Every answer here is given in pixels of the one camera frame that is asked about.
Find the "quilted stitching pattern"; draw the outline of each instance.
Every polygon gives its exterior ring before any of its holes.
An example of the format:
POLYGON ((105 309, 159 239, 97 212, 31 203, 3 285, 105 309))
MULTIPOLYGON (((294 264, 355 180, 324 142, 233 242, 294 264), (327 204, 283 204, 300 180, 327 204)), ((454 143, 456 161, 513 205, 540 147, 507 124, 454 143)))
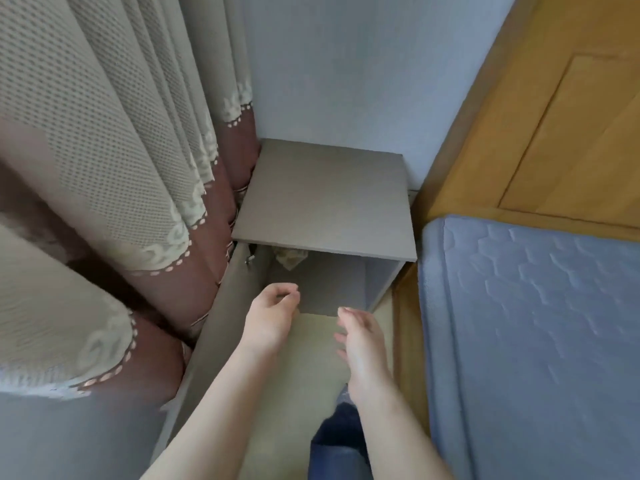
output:
POLYGON ((476 478, 636 478, 640 244, 458 216, 443 239, 476 478))

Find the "blue pants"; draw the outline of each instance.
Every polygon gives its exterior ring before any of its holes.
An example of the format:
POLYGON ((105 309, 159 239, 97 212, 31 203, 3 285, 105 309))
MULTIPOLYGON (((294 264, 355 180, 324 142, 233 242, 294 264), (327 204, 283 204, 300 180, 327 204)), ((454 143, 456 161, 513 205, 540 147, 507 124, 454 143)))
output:
POLYGON ((358 410, 338 404, 311 440, 308 480, 373 480, 358 410))

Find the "wooden headboard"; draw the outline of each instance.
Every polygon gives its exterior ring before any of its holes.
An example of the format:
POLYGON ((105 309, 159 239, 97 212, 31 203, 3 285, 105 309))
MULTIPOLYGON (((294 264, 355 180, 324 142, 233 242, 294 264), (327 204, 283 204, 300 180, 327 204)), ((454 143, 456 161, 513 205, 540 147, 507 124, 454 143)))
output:
POLYGON ((412 208, 640 241, 640 0, 516 0, 412 208))

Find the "sheer curtain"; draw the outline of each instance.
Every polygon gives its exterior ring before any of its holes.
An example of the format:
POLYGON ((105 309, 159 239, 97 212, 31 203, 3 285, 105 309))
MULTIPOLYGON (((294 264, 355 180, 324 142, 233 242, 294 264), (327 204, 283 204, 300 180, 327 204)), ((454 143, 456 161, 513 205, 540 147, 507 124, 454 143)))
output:
POLYGON ((0 5, 0 389, 75 397, 146 373, 167 399, 259 152, 239 0, 0 5), (167 331, 65 266, 83 259, 167 331))

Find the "mattress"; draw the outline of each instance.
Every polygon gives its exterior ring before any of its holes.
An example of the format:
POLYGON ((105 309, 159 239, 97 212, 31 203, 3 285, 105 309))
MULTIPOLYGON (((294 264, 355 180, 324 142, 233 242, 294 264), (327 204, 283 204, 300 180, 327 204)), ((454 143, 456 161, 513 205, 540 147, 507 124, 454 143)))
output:
POLYGON ((432 439, 458 480, 640 475, 640 244, 470 217, 422 236, 432 439))

